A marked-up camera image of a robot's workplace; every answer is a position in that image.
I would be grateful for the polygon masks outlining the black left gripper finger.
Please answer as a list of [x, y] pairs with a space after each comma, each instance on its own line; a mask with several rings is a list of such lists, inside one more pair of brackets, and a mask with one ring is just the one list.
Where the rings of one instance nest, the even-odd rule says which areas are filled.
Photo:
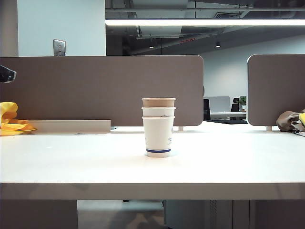
[[17, 73], [5, 66], [0, 65], [0, 83], [10, 83], [16, 78]]

